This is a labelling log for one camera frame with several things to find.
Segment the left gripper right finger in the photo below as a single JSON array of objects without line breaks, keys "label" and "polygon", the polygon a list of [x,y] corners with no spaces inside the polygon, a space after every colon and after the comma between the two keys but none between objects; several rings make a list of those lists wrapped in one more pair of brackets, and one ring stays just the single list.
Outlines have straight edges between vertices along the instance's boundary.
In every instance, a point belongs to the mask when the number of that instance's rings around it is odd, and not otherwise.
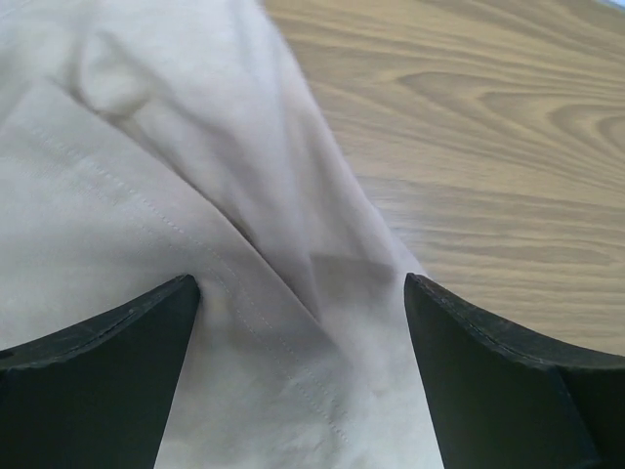
[{"label": "left gripper right finger", "polygon": [[409,275],[412,346],[447,468],[620,468],[624,360]]}]

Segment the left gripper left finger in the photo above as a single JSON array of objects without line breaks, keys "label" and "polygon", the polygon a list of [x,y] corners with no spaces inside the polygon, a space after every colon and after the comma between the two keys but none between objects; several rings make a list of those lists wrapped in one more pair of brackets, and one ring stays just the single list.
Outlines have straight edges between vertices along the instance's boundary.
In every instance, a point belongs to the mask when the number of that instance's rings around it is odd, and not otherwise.
[{"label": "left gripper left finger", "polygon": [[1,353],[4,468],[154,466],[199,305],[176,277]]}]

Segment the beige t shirt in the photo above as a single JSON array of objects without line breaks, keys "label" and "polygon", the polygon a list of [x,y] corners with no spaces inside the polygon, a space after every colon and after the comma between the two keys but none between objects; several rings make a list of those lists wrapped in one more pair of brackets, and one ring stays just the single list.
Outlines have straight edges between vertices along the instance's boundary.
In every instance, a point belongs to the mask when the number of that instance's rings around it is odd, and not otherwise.
[{"label": "beige t shirt", "polygon": [[160,468],[439,468],[403,285],[259,1],[1,5],[1,342],[179,274]]}]

